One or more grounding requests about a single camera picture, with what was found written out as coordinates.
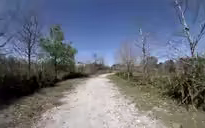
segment dirt trail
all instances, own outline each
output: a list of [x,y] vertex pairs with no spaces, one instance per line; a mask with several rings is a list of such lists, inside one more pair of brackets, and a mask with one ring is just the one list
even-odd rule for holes
[[88,79],[65,94],[63,105],[48,110],[33,128],[164,128],[164,124],[139,112],[106,78]]

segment sky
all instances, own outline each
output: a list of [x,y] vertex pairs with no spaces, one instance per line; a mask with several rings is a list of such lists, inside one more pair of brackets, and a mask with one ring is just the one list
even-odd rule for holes
[[[14,8],[11,1],[15,0],[8,1],[0,0],[0,11],[8,6]],[[165,60],[168,40],[176,39],[181,30],[172,1],[24,0],[22,8],[37,10],[45,30],[61,24],[66,39],[78,49],[77,61],[90,61],[97,53],[111,65],[120,43],[136,40],[139,28],[150,33],[151,55]],[[202,42],[199,47],[204,50],[205,37]]]

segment vegetation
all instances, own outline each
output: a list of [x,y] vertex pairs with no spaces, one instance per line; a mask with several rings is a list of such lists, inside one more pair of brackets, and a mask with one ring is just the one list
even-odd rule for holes
[[70,43],[63,42],[64,34],[59,25],[55,25],[50,29],[50,37],[41,39],[42,48],[49,53],[54,64],[55,78],[58,75],[58,66],[71,68],[74,70],[75,54],[77,50]]
[[[198,15],[200,18],[204,18],[198,35],[193,36],[184,12],[185,10],[187,11],[188,3],[179,2],[179,0],[174,1],[177,16],[183,27],[183,36],[180,38],[186,40],[185,45],[189,46],[190,55],[172,56],[171,59],[158,64],[158,58],[151,56],[148,49],[149,43],[146,40],[148,34],[142,33],[140,29],[139,35],[142,40],[138,41],[136,46],[142,52],[141,62],[132,61],[135,60],[135,56],[132,55],[136,54],[136,51],[133,50],[134,48],[128,49],[127,52],[119,52],[120,58],[124,58],[122,60],[131,60],[134,63],[131,65],[132,75],[129,75],[129,64],[125,61],[119,61],[119,64],[115,65],[115,69],[118,71],[116,75],[133,82],[135,85],[153,86],[161,89],[162,94],[174,98],[181,104],[205,110],[205,52],[202,54],[196,53],[198,44],[205,34],[205,14],[202,16]],[[179,51],[179,47],[174,47],[174,52]]]
[[[5,32],[0,32],[0,38],[6,39],[0,45],[0,105],[10,104],[41,88],[55,86],[62,77],[65,80],[87,77],[75,73],[77,50],[65,41],[61,26],[53,25],[49,37],[42,37],[36,15],[30,13],[21,21],[21,27],[13,37],[7,39]],[[7,43],[13,46],[10,55],[3,52]]]

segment shrub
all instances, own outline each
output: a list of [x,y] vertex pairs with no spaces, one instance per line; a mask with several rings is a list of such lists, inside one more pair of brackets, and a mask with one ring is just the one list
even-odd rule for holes
[[62,77],[62,80],[74,79],[74,78],[83,78],[83,77],[88,77],[88,75],[85,73],[80,73],[80,72],[70,72],[69,74],[64,75]]

